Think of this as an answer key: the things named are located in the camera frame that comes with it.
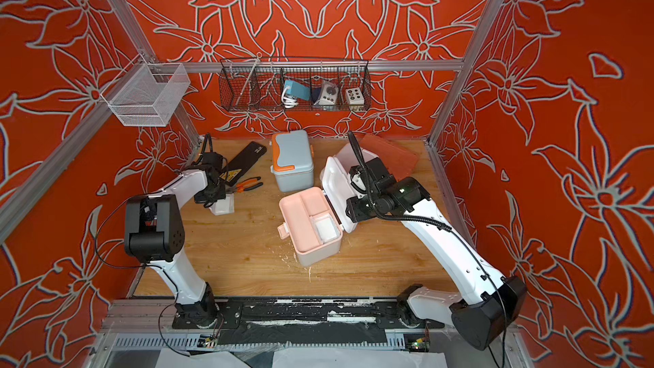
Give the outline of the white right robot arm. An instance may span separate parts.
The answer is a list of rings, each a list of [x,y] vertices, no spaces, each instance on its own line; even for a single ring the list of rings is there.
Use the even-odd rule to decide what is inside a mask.
[[[507,277],[490,265],[451,226],[419,181],[396,180],[379,158],[364,159],[354,133],[347,139],[357,164],[350,170],[356,194],[347,199],[346,216],[355,223],[374,218],[401,223],[429,249],[458,290],[446,298],[425,286],[411,286],[398,298],[404,320],[452,326],[479,351],[504,339],[527,297],[523,279]]]

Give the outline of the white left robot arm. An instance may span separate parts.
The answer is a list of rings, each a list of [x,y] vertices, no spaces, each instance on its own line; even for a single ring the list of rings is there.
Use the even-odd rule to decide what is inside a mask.
[[[221,175],[227,169],[227,160],[214,150],[211,134],[206,134],[198,159],[187,170],[161,190],[126,202],[126,254],[154,269],[171,290],[182,323],[201,329],[216,324],[218,307],[211,285],[198,276],[185,253],[181,208],[193,202],[211,209],[226,199]]]

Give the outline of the orange black pliers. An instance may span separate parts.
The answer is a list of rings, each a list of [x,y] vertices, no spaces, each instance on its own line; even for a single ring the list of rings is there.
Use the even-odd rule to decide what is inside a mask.
[[[261,177],[250,177],[245,179],[243,182],[239,182],[233,187],[227,188],[228,194],[241,194],[244,192],[253,191],[263,186]]]

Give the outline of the black tool case yellow label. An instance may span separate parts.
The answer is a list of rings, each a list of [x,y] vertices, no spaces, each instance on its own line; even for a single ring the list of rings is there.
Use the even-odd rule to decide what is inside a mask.
[[[226,170],[221,174],[221,178],[226,182],[228,187],[235,186],[266,152],[267,148],[265,146],[251,141],[228,162]]]

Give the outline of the orange plastic tool case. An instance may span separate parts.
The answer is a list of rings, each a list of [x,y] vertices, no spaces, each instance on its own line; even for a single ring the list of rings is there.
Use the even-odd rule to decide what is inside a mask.
[[[419,161],[418,154],[379,136],[365,135],[359,146],[376,154],[398,181],[412,175]]]

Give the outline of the beige button box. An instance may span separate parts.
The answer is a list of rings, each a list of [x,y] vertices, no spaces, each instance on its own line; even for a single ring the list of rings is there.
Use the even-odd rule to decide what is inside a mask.
[[[355,87],[344,90],[344,97],[351,110],[360,110],[364,107],[364,95],[360,88]]]

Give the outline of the white round-dial device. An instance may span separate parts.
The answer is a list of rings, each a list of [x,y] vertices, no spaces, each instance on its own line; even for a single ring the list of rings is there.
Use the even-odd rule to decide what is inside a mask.
[[[334,107],[338,103],[339,88],[332,82],[325,81],[318,91],[318,97],[314,102],[319,107]]]

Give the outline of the aluminium left side rail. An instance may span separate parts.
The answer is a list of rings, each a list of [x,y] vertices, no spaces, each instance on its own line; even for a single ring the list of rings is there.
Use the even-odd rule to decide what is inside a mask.
[[[112,117],[106,101],[98,102],[71,134],[37,167],[1,207],[1,241],[13,233],[42,197]]]

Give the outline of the aluminium frame post left rear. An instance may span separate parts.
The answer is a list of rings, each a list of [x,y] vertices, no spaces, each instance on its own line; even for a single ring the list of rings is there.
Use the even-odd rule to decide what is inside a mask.
[[[129,70],[139,64],[158,65],[158,71],[163,71],[164,66],[182,63],[163,63],[158,60],[153,47],[149,44],[146,35],[134,16],[127,0],[107,0],[112,6],[112,11],[119,20],[124,32],[127,34],[131,44],[136,50],[136,57],[129,63]],[[180,124],[185,136],[189,141],[198,143],[200,135],[192,123],[188,113],[182,106],[182,101],[175,110],[172,119]]]

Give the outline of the aluminium frame post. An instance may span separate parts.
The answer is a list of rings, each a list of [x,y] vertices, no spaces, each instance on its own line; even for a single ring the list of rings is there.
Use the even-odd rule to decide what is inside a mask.
[[[164,66],[182,63],[163,63],[158,60],[153,47],[149,44],[146,35],[134,16],[127,0],[107,0],[112,6],[112,11],[119,20],[124,32],[127,34],[131,44],[136,50],[136,57],[129,63],[129,70],[139,64],[158,65],[158,71],[163,71]],[[182,101],[175,110],[172,119],[180,124],[185,136],[189,141],[198,143],[200,135],[192,123],[188,113],[182,106]]]
[[[504,0],[486,1],[485,8],[483,9],[483,12],[480,16],[479,23],[475,28],[470,44],[468,45],[465,56],[463,58],[463,66],[456,74],[456,77],[451,84],[451,88],[443,103],[441,104],[438,117],[434,121],[434,125],[429,133],[429,137],[427,138],[428,147],[436,147],[440,134],[443,132],[446,126],[446,121],[454,108],[456,99],[459,97],[459,95],[461,95],[463,91],[463,85],[465,85],[468,78],[470,77],[474,64],[482,51],[484,42],[489,37],[490,30],[499,14],[503,1]]]

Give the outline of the aluminium frame post right rear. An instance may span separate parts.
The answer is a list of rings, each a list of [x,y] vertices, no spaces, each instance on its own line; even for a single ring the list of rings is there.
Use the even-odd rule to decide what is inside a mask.
[[[463,91],[463,85],[465,85],[468,78],[470,77],[474,64],[482,51],[484,42],[489,37],[490,30],[499,14],[503,1],[504,0],[486,1],[485,8],[483,9],[483,12],[480,16],[479,23],[475,28],[470,44],[468,45],[465,56],[463,58],[463,66],[456,74],[456,77],[451,84],[451,88],[443,103],[441,104],[438,117],[434,121],[434,125],[429,133],[429,137],[427,138],[428,147],[436,147],[440,134],[443,132],[446,126],[446,121],[454,108],[456,99],[459,97],[459,95],[461,95]]]

